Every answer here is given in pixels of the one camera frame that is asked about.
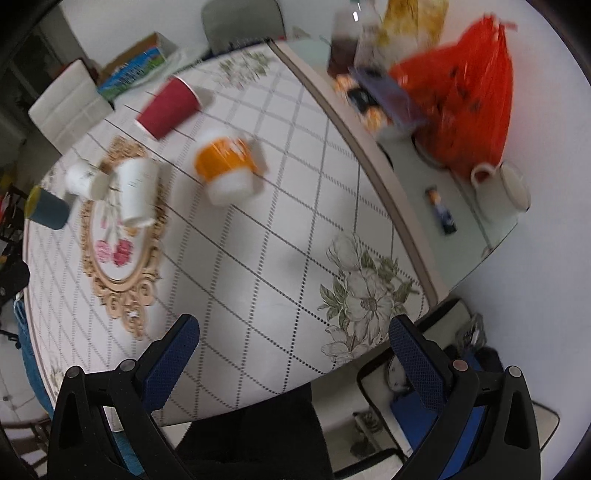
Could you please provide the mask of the red ribbed paper cup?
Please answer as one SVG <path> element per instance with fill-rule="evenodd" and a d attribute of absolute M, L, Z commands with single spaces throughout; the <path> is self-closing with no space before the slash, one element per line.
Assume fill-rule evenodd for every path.
<path fill-rule="evenodd" d="M 151 138 L 161 140 L 200 110 L 201 102 L 195 91 L 178 76 L 172 76 L 137 115 L 135 122 Z"/>

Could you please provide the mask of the white patterned tablecloth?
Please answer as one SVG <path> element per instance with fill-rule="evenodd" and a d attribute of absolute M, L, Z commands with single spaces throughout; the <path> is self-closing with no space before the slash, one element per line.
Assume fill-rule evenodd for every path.
<path fill-rule="evenodd" d="M 48 171 L 66 193 L 79 160 L 109 168 L 136 156 L 159 163 L 155 222 L 127 228 L 117 192 L 75 199 L 67 223 L 28 222 L 26 312 L 42 383 L 55 398 L 66 370 L 110 370 L 136 358 L 181 314 L 201 339 L 157 413 L 175 424 L 229 412 L 328 374 L 379 346 L 391 315 L 433 306 L 358 158 L 308 87 L 262 45 L 182 75 L 211 103 L 163 140 L 135 119 L 155 96 L 121 99 Z M 195 140 L 226 126 L 245 137 L 256 191 L 209 202 Z"/>

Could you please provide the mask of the yellow plastic bag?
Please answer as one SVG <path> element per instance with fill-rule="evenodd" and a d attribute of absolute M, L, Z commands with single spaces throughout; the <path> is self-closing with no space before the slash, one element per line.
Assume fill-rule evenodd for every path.
<path fill-rule="evenodd" d="M 378 34 L 378 52 L 394 62 L 437 46 L 448 9 L 448 0 L 390 0 Z"/>

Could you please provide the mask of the orange patterned tissue pack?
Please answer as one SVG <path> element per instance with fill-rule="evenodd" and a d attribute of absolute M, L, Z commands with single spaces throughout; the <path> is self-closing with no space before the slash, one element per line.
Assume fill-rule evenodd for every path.
<path fill-rule="evenodd" d="M 356 115 L 370 133 L 377 135 L 392 125 L 392 120 L 377 100 L 351 75 L 339 74 L 332 81 L 332 89 L 343 102 L 356 111 Z"/>

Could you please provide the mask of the orange plastic bag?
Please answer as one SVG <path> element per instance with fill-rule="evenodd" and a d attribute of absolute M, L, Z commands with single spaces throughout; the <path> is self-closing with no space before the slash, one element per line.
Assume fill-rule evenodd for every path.
<path fill-rule="evenodd" d="M 391 66 L 428 123 L 415 139 L 435 161 L 468 180 L 477 165 L 501 163 L 513 102 L 513 63 L 506 30 L 493 14 L 454 43 Z"/>

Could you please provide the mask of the small white printed paper cup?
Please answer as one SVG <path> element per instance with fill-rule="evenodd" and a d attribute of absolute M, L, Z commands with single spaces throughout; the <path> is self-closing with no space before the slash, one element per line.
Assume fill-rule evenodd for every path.
<path fill-rule="evenodd" d="M 109 191 L 110 177 L 86 160 L 79 160 L 66 171 L 67 191 L 87 200 L 102 200 Z"/>

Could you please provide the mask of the grey cushioned chair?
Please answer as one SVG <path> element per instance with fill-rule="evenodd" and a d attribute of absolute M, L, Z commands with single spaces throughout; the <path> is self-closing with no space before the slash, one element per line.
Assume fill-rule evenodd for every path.
<path fill-rule="evenodd" d="M 274 0 L 208 1 L 201 8 L 201 22 L 213 55 L 287 38 L 280 4 Z"/>

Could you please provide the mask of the cardboard box blue green print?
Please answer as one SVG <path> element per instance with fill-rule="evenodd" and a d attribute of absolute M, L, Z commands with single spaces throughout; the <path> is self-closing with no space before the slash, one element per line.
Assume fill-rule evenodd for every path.
<path fill-rule="evenodd" d="M 98 77 L 97 91 L 108 102 L 163 65 L 177 45 L 153 32 L 108 63 Z"/>

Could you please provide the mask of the orange and white paper cup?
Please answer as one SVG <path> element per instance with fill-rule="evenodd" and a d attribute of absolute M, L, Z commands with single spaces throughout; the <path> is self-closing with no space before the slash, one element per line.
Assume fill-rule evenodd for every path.
<path fill-rule="evenodd" d="M 214 206 L 242 202 L 256 191 L 257 167 L 252 150 L 233 128 L 206 128 L 197 136 L 194 168 Z"/>

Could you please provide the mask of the white enamel mug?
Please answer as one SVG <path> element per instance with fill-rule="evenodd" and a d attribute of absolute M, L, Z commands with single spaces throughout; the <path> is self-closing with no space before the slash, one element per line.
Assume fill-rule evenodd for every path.
<path fill-rule="evenodd" d="M 531 196 L 523 175 L 512 164 L 503 162 L 497 167 L 489 163 L 475 166 L 470 181 L 483 216 L 493 222 L 531 207 Z"/>

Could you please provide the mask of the small blue lighter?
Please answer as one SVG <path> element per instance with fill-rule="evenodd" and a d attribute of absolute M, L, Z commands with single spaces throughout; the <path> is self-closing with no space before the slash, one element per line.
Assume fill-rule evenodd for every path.
<path fill-rule="evenodd" d="M 453 235 L 457 232 L 457 226 L 450 210 L 444 205 L 442 197 L 436 186 L 426 189 L 425 194 L 433 208 L 433 211 L 440 223 L 445 235 Z"/>

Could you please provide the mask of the dark liquid plastic bottle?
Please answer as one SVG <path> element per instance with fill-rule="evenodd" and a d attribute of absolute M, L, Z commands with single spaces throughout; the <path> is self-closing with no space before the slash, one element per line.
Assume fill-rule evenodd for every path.
<path fill-rule="evenodd" d="M 363 9 L 360 1 L 348 1 L 335 10 L 327 69 L 332 78 L 348 73 L 349 67 L 353 66 L 356 47 L 363 31 L 362 19 Z"/>

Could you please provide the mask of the white padded chair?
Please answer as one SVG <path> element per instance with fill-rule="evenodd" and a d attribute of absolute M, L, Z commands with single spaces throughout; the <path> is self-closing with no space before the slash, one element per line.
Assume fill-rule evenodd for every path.
<path fill-rule="evenodd" d="M 39 96 L 28 114 L 42 135 L 63 154 L 112 112 L 83 61 L 77 59 Z"/>

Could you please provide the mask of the tall white paper cup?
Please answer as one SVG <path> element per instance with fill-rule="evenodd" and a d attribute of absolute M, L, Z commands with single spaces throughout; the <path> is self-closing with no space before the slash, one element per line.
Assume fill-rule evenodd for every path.
<path fill-rule="evenodd" d="M 145 228 L 155 222 L 159 163 L 136 157 L 116 167 L 121 222 L 128 228 Z"/>

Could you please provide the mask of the teal cup yellow inside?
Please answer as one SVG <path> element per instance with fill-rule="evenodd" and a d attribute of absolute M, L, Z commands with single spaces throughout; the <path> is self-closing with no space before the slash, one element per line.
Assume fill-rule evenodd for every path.
<path fill-rule="evenodd" d="M 39 185 L 34 186 L 27 198 L 24 216 L 29 221 L 52 230 L 60 230 L 67 223 L 69 205 Z"/>

